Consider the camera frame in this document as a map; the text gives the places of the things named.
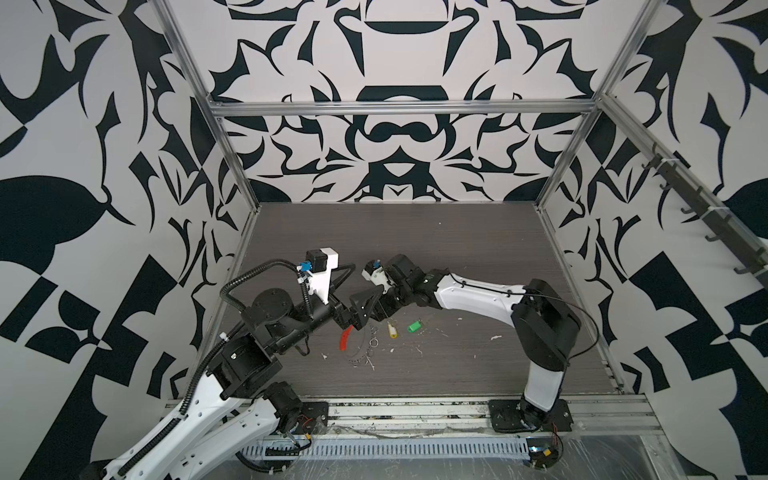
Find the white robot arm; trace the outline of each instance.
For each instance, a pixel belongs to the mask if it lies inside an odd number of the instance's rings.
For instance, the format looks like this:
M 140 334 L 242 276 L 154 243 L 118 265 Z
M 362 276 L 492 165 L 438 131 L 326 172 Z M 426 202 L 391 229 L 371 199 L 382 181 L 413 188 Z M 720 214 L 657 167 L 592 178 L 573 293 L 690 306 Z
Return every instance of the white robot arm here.
M 520 402 L 520 431 L 536 429 L 547 421 L 560 394 L 581 320 L 546 282 L 499 285 L 468 280 L 447 270 L 423 273 L 405 255 L 395 256 L 386 265 L 378 260 L 368 262 L 362 275 L 377 285 L 367 292 L 365 302 L 357 302 L 370 305 L 371 311 L 363 312 L 364 319 L 367 314 L 382 320 L 400 307 L 416 303 L 473 312 L 515 327 L 531 360 Z
M 303 302 L 293 305 L 288 292 L 277 288 L 264 290 L 249 307 L 230 296 L 234 287 L 273 266 L 296 274 Z M 287 452 L 298 454 L 311 445 L 309 436 L 304 445 L 291 436 L 303 404 L 285 382 L 266 386 L 282 368 L 276 354 L 295 347 L 306 355 L 298 344 L 331 319 L 343 329 L 362 329 L 370 319 L 382 321 L 410 303 L 474 312 L 516 328 L 531 360 L 528 383 L 514 409 L 494 413 L 489 404 L 492 425 L 497 432 L 516 433 L 548 422 L 581 321 L 546 282 L 498 285 L 447 270 L 423 273 L 398 255 L 386 265 L 366 264 L 362 274 L 375 286 L 352 295 L 347 308 L 334 293 L 354 269 L 352 263 L 339 265 L 335 251 L 321 249 L 308 251 L 298 265 L 270 260 L 231 280 L 221 296 L 240 311 L 242 321 L 222 334 L 197 367 L 181 403 L 128 452 L 89 464 L 81 480 L 198 480 L 274 432 L 290 437 L 295 447 Z M 333 278 L 332 273 L 341 274 Z M 243 327 L 245 334 L 238 336 Z M 219 425 L 245 399 L 255 400 L 233 421 Z

